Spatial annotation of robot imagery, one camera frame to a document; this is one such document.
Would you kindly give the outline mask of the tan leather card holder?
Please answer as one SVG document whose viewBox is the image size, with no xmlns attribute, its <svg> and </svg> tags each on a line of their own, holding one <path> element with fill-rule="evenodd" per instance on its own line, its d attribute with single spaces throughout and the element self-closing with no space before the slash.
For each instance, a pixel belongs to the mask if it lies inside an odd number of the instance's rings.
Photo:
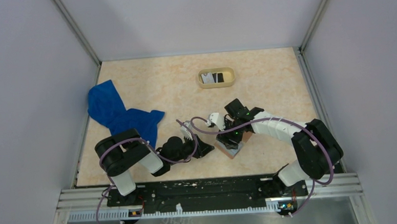
<svg viewBox="0 0 397 224">
<path fill-rule="evenodd" d="M 253 135 L 252 132 L 244 133 L 242 135 L 242 140 L 238 143 L 238 146 L 236 149 L 226 148 L 225 145 L 218 140 L 215 142 L 214 146 L 216 149 L 219 149 L 222 153 L 224 153 L 227 157 L 229 157 L 230 159 L 233 159 L 242 150 L 242 148 L 247 144 L 247 142 L 249 141 L 249 139 L 251 138 L 252 135 Z"/>
</svg>

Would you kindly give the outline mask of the black card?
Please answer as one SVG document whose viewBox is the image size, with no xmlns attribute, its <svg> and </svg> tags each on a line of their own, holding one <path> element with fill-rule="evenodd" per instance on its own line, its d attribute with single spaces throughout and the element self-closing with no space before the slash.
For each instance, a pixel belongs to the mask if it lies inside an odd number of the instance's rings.
<svg viewBox="0 0 397 224">
<path fill-rule="evenodd" d="M 214 77 L 214 81 L 216 83 L 223 83 L 224 82 L 224 78 L 223 78 L 223 73 L 222 72 L 214 73 L 213 77 Z"/>
</svg>

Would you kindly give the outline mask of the beige oval tray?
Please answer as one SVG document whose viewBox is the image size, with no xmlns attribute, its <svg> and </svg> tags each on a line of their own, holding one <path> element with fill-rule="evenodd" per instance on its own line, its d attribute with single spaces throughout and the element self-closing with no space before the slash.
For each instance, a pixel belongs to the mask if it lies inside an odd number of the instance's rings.
<svg viewBox="0 0 397 224">
<path fill-rule="evenodd" d="M 204 84 L 202 83 L 201 74 L 202 73 L 217 73 L 222 72 L 224 82 L 223 83 L 214 83 L 214 84 Z M 202 89 L 213 89 L 213 88 L 227 88 L 234 85 L 236 80 L 236 73 L 231 67 L 221 67 L 221 68 L 208 68 L 202 69 L 197 74 L 197 83 Z"/>
</svg>

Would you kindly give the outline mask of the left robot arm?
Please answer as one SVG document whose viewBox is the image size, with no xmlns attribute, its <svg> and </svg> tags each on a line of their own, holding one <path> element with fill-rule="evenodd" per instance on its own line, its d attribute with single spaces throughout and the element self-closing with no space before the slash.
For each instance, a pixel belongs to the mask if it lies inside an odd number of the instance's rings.
<svg viewBox="0 0 397 224">
<path fill-rule="evenodd" d="M 119 199 L 127 205 L 136 203 L 139 198 L 137 184 L 130 172 L 133 165 L 140 164 L 150 174 L 159 177 L 167 173 L 171 165 L 192 158 L 200 159 L 214 149 L 198 135 L 186 132 L 184 138 L 171 136 L 164 145 L 154 150 L 134 128 L 102 139 L 94 148 L 99 166 L 119 192 Z"/>
</svg>

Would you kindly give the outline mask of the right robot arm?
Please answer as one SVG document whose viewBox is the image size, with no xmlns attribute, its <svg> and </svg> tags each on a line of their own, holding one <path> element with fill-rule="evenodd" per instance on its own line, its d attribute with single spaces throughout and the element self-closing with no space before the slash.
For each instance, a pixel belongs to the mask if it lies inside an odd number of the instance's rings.
<svg viewBox="0 0 397 224">
<path fill-rule="evenodd" d="M 301 180 L 318 180 L 332 173 L 334 165 L 344 155 L 339 143 L 320 119 L 295 122 L 275 117 L 259 107 L 249 109 L 238 99 L 224 109 L 226 115 L 209 115 L 208 125 L 219 129 L 216 140 L 226 152 L 237 154 L 246 133 L 270 136 L 294 149 L 296 161 L 282 167 L 274 175 L 274 190 L 281 196 L 287 196 L 294 189 L 294 184 Z"/>
</svg>

